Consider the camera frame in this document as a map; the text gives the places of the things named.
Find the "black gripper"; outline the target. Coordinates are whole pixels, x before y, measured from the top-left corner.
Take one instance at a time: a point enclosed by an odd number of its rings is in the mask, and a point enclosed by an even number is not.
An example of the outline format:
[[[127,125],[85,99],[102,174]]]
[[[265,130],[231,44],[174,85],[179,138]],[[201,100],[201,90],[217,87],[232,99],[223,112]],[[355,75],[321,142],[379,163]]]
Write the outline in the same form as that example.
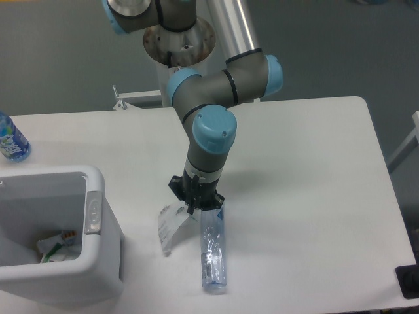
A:
[[[197,175],[190,177],[184,173],[181,177],[173,176],[168,186],[186,204],[187,213],[193,215],[196,209],[211,211],[222,207],[225,198],[216,190],[218,182],[219,179],[203,183]]]

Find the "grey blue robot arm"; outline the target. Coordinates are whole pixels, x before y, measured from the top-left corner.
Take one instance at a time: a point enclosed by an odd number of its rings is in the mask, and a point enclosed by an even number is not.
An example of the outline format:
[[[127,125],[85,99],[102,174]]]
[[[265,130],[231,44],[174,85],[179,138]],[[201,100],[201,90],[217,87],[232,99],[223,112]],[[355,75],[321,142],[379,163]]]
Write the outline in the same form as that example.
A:
[[[230,108],[283,86],[278,59],[266,55],[245,1],[210,1],[213,22],[199,18],[196,1],[104,1],[116,33],[143,31],[143,45],[170,77],[162,87],[189,138],[182,176],[169,186],[188,212],[223,205],[217,183],[236,138]]]

